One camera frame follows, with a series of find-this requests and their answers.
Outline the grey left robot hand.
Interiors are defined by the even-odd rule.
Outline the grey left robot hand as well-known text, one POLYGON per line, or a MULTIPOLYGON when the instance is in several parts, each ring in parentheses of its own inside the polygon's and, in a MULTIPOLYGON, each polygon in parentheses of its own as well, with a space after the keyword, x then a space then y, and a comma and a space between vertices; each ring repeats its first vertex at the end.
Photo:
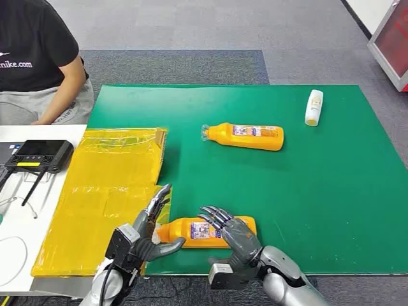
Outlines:
POLYGON ((170 201, 169 195, 171 191, 171 184, 166 184, 155 194, 146 208, 140 212, 133 222, 133 227, 140 234, 133 253, 136 257, 146 262, 155 261, 170 254, 173 254, 181 249, 186 239, 177 237, 174 241, 167 244, 155 244, 152 242, 152 235, 155 231, 156 221, 163 207, 170 201))

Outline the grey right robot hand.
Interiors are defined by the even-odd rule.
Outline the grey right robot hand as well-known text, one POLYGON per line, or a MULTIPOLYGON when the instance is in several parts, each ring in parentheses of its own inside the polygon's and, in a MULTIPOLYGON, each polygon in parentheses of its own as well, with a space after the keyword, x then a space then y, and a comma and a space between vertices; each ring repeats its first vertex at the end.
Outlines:
POLYGON ((214 206, 201 207, 204 219, 221 233, 232 251, 229 258, 210 258, 209 262, 229 264, 234 270, 244 266, 255 266, 255 259, 262 250, 261 242, 245 222, 226 210, 214 206))

